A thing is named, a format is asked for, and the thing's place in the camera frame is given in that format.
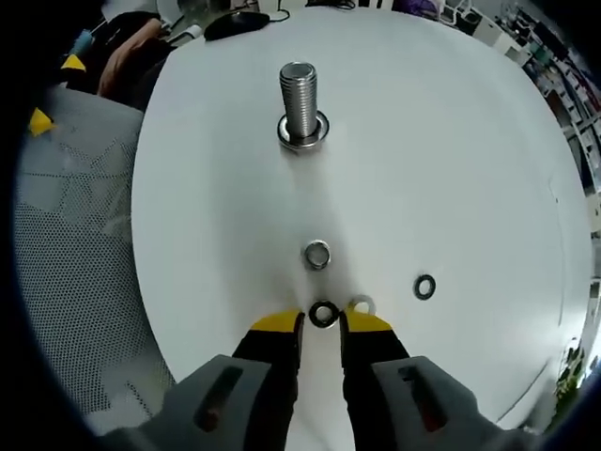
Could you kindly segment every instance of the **metal washer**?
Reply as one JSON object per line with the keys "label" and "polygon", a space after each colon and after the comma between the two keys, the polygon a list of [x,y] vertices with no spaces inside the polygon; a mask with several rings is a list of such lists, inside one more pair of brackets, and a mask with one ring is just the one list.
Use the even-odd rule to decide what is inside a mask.
{"label": "metal washer", "polygon": [[[320,308],[327,308],[330,310],[331,315],[328,319],[322,320],[317,317],[317,310]],[[313,325],[319,329],[328,329],[329,327],[333,326],[334,322],[336,322],[339,317],[340,310],[338,310],[338,307],[330,301],[317,301],[311,305],[311,308],[309,309],[309,319]]]}
{"label": "metal washer", "polygon": [[[429,282],[430,289],[426,293],[422,293],[420,290],[420,286],[423,282]],[[422,274],[415,279],[413,283],[413,294],[415,297],[421,301],[427,301],[434,295],[434,291],[436,291],[436,280],[430,274]]]}
{"label": "metal washer", "polygon": [[299,155],[306,153],[313,153],[319,150],[321,141],[326,137],[330,131],[330,122],[326,115],[317,111],[317,128],[310,136],[306,138],[295,138],[290,136],[287,128],[288,118],[283,115],[278,122],[278,138],[282,145],[288,150],[293,151]]}
{"label": "metal washer", "polygon": [[[322,251],[326,258],[323,261],[315,261],[314,256],[312,256],[314,251]],[[313,271],[321,271],[331,262],[330,246],[323,240],[313,240],[309,242],[302,251],[302,255],[306,265]]]}

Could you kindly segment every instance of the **yellow tag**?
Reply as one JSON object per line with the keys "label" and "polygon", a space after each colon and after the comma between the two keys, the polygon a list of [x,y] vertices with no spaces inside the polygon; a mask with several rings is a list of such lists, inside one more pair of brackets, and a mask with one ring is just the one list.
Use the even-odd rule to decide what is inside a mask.
{"label": "yellow tag", "polygon": [[251,331],[294,332],[294,326],[300,313],[301,311],[297,308],[269,315],[253,324]]}
{"label": "yellow tag", "polygon": [[84,63],[75,54],[70,54],[60,69],[77,69],[85,71]]}
{"label": "yellow tag", "polygon": [[348,331],[353,332],[383,332],[391,331],[391,325],[383,319],[368,313],[355,312],[352,308],[345,310],[347,314]]}
{"label": "yellow tag", "polygon": [[53,121],[41,112],[38,108],[34,110],[29,120],[29,131],[34,136],[38,136],[54,128]]}

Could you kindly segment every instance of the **cable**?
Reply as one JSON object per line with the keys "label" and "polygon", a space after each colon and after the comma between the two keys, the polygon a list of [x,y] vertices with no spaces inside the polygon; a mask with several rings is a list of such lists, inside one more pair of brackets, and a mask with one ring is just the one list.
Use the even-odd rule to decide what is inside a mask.
{"label": "cable", "polygon": [[285,14],[285,16],[282,19],[271,19],[270,20],[271,23],[283,22],[283,21],[287,21],[288,19],[290,19],[290,11],[282,8],[282,0],[278,0],[278,10],[276,12],[283,12]]}
{"label": "cable", "polygon": [[353,0],[307,0],[306,8],[308,7],[330,7],[350,11],[355,8]]}
{"label": "cable", "polygon": [[288,19],[290,19],[290,11],[288,11],[287,9],[279,8],[276,12],[283,12],[283,13],[285,13],[285,16],[281,19],[271,19],[270,22],[278,23],[278,22],[283,22],[283,21],[287,21]]}

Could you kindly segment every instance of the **black rubber washer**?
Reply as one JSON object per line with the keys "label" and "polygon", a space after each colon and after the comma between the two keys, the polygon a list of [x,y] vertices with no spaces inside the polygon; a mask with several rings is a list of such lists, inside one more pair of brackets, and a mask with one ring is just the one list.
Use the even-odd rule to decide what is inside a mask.
{"label": "black rubber washer", "polygon": [[[326,307],[331,311],[331,317],[329,317],[328,320],[322,321],[317,317],[317,309],[319,307]],[[340,310],[338,310],[338,307],[330,301],[317,301],[311,305],[311,308],[309,309],[309,319],[313,325],[319,329],[326,329],[332,326],[334,322],[338,320],[338,317],[340,317]]]}
{"label": "black rubber washer", "polygon": [[[422,282],[430,283],[430,289],[426,293],[422,293],[420,291],[420,286],[422,285]],[[432,297],[434,291],[436,291],[436,281],[434,280],[434,277],[432,277],[430,274],[422,274],[417,279],[415,279],[415,282],[413,283],[413,294],[415,294],[415,297],[417,299],[421,301],[427,301]]]}

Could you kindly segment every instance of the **white table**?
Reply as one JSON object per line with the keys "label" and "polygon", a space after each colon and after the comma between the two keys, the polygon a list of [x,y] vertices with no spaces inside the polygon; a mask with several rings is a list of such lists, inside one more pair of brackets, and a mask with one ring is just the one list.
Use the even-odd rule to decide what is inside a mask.
{"label": "white table", "polygon": [[[282,152],[276,135],[278,72],[294,60],[316,66],[331,122],[311,157]],[[176,50],[133,174],[140,289],[176,381],[263,315],[364,293],[495,421],[530,407],[518,399],[581,328],[587,221],[562,131],[518,66],[372,9],[307,8]],[[332,249],[318,279],[300,259],[311,239]],[[421,272],[438,284],[427,302],[411,291]],[[352,447],[338,350],[336,328],[307,323],[290,449]]]}

